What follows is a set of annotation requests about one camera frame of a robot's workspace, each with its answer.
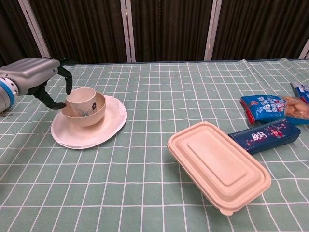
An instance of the container lid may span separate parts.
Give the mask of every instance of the container lid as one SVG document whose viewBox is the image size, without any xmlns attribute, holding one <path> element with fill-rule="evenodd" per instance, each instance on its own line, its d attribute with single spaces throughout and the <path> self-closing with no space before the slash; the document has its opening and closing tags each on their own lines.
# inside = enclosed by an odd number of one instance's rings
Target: container lid
<svg viewBox="0 0 309 232">
<path fill-rule="evenodd" d="M 268 171 L 209 122 L 197 123 L 172 135 L 168 149 L 224 215 L 240 210 L 270 186 Z"/>
</svg>

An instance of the green checkered tablecloth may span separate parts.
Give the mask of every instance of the green checkered tablecloth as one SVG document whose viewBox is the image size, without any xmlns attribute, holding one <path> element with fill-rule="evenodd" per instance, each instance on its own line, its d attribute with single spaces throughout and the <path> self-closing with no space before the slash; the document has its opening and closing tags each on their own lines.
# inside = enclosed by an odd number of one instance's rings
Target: green checkered tablecloth
<svg viewBox="0 0 309 232">
<path fill-rule="evenodd" d="M 74 88 L 118 98 L 128 117 L 96 147 L 55 143 L 57 114 L 20 96 L 0 118 L 1 232 L 309 231 L 309 126 L 291 144 L 255 154 L 270 188 L 231 217 L 223 216 L 167 150 L 175 132 L 208 121 L 224 132 L 248 128 L 240 97 L 294 96 L 309 84 L 309 60 L 76 65 Z M 47 90 L 66 98 L 55 76 Z"/>
</svg>

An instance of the black curtain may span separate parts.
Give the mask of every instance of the black curtain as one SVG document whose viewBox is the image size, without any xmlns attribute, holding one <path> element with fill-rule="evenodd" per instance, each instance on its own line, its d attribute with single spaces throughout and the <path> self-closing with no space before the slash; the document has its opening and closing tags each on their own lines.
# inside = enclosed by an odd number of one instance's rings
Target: black curtain
<svg viewBox="0 0 309 232">
<path fill-rule="evenodd" d="M 223 0 L 213 60 L 298 58 L 309 0 Z"/>
<path fill-rule="evenodd" d="M 119 0 L 29 0 L 54 58 L 127 62 Z"/>
<path fill-rule="evenodd" d="M 0 51 L 0 67 L 41 57 L 18 0 L 0 0 Z"/>
<path fill-rule="evenodd" d="M 203 60 L 212 0 L 131 0 L 136 61 Z"/>
</svg>

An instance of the dark blue box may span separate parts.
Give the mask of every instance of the dark blue box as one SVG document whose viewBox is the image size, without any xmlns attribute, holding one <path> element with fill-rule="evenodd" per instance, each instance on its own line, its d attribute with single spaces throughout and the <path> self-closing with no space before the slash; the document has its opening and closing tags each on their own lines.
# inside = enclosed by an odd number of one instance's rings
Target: dark blue box
<svg viewBox="0 0 309 232">
<path fill-rule="evenodd" d="M 285 118 L 282 118 L 257 127 L 231 133 L 228 136 L 252 155 L 292 143 L 299 135 L 300 129 Z"/>
</svg>

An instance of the bowl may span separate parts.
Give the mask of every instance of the bowl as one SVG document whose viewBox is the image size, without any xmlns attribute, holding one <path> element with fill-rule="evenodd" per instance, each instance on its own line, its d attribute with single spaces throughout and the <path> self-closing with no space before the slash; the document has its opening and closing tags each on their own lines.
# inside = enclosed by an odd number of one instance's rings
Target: bowl
<svg viewBox="0 0 309 232">
<path fill-rule="evenodd" d="M 106 109 L 106 101 L 104 95 L 96 92 L 96 99 L 97 99 L 97 111 L 91 115 L 85 117 L 76 117 L 70 103 L 67 100 L 64 101 L 64 103 L 67 106 L 62 108 L 61 112 L 70 123 L 73 123 L 76 126 L 79 127 L 92 126 L 97 122 L 99 122 L 104 117 Z"/>
</svg>

